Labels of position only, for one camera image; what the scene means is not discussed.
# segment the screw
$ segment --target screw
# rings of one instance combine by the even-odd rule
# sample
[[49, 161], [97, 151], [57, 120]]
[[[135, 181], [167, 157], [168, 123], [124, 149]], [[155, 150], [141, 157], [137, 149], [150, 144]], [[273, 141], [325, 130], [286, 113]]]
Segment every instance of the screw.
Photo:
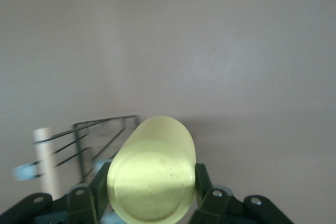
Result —
[[220, 190], [214, 190], [212, 192], [212, 194], [215, 196], [215, 197], [221, 197], [223, 196], [223, 193], [220, 191]]
[[261, 205], [261, 200], [258, 198], [251, 198], [251, 203], [257, 206]]
[[75, 194], [78, 196], [78, 195], [81, 195], [84, 193], [84, 190], [83, 189], [79, 189], [75, 192]]
[[42, 196], [38, 196], [38, 197], [36, 197], [34, 200], [33, 200], [33, 202], [34, 203], [39, 203], [39, 202], [41, 202], [41, 201], [43, 201], [44, 200], [44, 198], [42, 197]]

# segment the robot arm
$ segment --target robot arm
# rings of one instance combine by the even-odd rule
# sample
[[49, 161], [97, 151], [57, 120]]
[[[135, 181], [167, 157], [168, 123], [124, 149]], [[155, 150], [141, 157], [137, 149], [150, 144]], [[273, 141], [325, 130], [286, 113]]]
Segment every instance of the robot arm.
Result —
[[[53, 201], [51, 195], [29, 195], [0, 216], [3, 224], [97, 224], [109, 203], [105, 163], [92, 182], [73, 187]], [[269, 199], [252, 195], [240, 202], [214, 188], [204, 164], [196, 164], [198, 209], [189, 224], [293, 224]]]

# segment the yellow cylinder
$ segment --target yellow cylinder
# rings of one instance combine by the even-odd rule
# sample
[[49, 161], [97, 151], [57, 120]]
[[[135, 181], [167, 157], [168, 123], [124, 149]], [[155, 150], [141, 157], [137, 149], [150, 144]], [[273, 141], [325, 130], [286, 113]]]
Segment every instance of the yellow cylinder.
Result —
[[165, 116], [141, 123], [113, 159], [107, 190], [129, 224], [173, 224], [194, 198], [195, 146], [188, 130]]

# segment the white wall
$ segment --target white wall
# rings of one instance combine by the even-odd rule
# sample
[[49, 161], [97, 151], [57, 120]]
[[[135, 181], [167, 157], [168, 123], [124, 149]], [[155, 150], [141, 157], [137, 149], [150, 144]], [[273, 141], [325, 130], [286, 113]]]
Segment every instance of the white wall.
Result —
[[136, 113], [184, 122], [238, 199], [336, 222], [334, 0], [0, 2], [0, 209], [38, 190], [10, 177], [32, 130]]

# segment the plastic cylinder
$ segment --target plastic cylinder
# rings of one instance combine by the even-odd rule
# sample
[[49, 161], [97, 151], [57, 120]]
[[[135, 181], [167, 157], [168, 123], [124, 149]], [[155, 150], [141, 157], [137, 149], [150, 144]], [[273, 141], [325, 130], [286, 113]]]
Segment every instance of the plastic cylinder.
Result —
[[126, 223], [172, 224], [190, 208], [195, 146], [188, 130], [165, 116], [141, 123], [113, 159], [107, 190]]
[[51, 129], [49, 127], [34, 130], [35, 151], [40, 162], [39, 171], [42, 174], [42, 192], [51, 194], [52, 199], [56, 200], [62, 197], [62, 193], [55, 167], [54, 145], [52, 141], [39, 143], [39, 141], [46, 140], [51, 136]]

